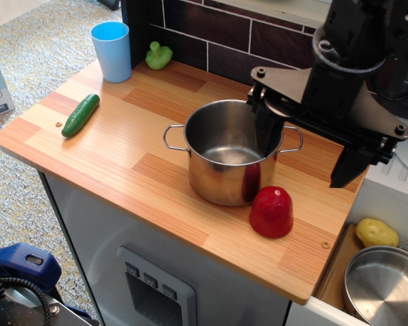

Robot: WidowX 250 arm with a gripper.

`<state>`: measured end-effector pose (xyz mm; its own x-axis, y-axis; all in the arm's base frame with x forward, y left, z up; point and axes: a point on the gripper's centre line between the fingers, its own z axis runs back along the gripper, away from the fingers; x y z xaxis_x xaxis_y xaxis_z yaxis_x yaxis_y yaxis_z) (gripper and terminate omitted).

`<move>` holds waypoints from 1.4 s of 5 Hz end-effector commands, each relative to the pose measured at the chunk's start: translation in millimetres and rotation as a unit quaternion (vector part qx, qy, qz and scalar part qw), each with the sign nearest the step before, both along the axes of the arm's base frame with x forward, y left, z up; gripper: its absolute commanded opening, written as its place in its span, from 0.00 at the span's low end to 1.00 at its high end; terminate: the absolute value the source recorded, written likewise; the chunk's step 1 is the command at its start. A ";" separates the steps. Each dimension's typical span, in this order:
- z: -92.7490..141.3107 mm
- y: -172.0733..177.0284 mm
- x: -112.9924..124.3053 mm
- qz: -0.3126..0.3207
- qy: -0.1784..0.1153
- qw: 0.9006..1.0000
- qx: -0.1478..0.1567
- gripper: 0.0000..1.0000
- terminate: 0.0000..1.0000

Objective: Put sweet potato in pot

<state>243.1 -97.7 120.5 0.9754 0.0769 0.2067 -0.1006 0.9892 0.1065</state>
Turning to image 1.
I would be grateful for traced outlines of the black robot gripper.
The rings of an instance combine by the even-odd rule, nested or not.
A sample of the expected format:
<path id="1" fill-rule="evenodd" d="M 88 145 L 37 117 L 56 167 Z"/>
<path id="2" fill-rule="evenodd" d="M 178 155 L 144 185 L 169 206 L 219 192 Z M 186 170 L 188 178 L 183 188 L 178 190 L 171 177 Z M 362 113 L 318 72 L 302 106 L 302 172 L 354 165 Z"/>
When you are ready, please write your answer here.
<path id="1" fill-rule="evenodd" d="M 341 144 L 330 187 L 342 188 L 370 164 L 387 162 L 396 145 L 408 139 L 406 125 L 369 93 L 387 60 L 408 57 L 408 29 L 322 27 L 313 35 L 312 51 L 309 69 L 252 69 L 248 102 L 255 113 L 256 144 L 268 156 L 286 122 Z"/>

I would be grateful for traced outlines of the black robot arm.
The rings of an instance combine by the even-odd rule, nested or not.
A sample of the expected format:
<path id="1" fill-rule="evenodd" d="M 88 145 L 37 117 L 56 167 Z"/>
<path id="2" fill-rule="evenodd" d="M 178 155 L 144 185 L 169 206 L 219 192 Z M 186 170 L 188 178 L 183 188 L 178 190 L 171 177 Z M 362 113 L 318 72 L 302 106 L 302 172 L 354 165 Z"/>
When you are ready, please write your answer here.
<path id="1" fill-rule="evenodd" d="M 256 143 L 269 155 L 291 122 L 342 145 L 330 182 L 341 188 L 408 138 L 375 100 L 408 98 L 408 1 L 333 1 L 312 52 L 309 69 L 252 69 Z"/>

